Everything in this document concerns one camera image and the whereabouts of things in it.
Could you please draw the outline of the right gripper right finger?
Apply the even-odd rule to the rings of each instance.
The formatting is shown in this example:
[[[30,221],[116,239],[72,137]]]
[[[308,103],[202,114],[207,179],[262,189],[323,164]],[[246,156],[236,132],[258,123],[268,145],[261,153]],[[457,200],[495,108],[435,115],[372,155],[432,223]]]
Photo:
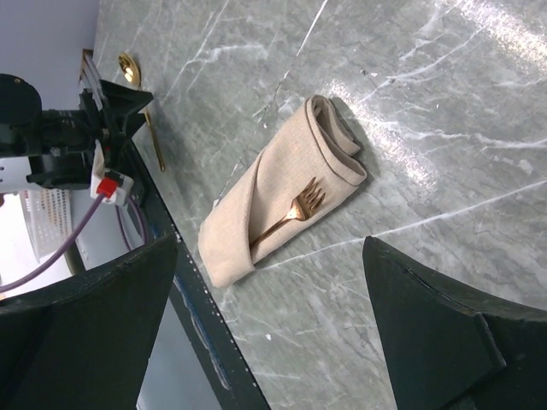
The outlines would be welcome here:
[[[546,312],[367,237],[362,259],[400,409],[544,409]]]

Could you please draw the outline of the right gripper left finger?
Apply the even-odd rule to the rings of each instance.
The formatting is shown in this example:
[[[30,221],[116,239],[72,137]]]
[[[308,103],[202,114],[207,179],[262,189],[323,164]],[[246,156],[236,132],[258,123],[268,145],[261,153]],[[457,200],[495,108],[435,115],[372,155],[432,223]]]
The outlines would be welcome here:
[[[174,234],[1,301],[3,409],[134,409],[178,257]]]

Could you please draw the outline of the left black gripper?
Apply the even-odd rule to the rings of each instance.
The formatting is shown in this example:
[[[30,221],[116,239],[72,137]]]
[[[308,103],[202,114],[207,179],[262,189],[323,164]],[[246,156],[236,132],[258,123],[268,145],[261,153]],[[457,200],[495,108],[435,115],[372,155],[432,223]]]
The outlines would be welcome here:
[[[85,189],[91,183],[95,141],[107,167],[117,167],[124,147],[145,123],[148,91],[101,79],[102,103],[83,90],[74,110],[45,109],[37,89],[1,75],[1,189]]]

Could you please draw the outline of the beige cloth napkin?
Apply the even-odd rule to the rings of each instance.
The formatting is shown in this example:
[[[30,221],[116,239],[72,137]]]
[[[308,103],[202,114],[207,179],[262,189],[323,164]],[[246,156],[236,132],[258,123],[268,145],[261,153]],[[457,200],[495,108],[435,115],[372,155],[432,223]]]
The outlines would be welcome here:
[[[355,158],[359,149],[332,101],[308,98],[201,224],[198,250],[212,285],[234,284],[351,196],[367,177]],[[250,243],[287,214],[313,177],[326,192],[319,212],[310,220],[287,223],[250,250]]]

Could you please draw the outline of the copper fork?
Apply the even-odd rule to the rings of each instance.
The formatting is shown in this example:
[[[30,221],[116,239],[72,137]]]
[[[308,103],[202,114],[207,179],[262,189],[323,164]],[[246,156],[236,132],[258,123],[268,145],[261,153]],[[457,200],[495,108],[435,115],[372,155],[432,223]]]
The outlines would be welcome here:
[[[304,222],[315,216],[326,199],[326,192],[320,187],[316,177],[313,177],[305,188],[292,199],[287,214],[279,221],[270,226],[259,237],[250,243],[250,250],[269,238],[281,227],[291,221]]]

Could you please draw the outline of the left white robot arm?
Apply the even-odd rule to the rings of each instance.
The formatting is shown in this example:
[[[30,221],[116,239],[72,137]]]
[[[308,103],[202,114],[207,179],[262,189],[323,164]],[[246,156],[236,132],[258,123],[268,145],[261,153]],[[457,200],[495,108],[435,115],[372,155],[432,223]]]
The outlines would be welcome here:
[[[120,157],[152,100],[148,91],[101,79],[80,93],[77,109],[45,109],[33,85],[2,74],[1,192],[120,184]]]

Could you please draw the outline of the aluminium frame rail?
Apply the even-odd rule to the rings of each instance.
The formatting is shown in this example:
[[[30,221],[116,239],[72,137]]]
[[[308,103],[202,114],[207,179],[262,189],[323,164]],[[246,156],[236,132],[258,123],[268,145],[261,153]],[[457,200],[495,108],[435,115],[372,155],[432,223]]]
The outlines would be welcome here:
[[[98,110],[101,110],[103,107],[101,99],[103,94],[100,81],[101,75],[93,61],[93,51],[83,49],[79,71],[79,85],[83,90],[87,90],[92,94]]]

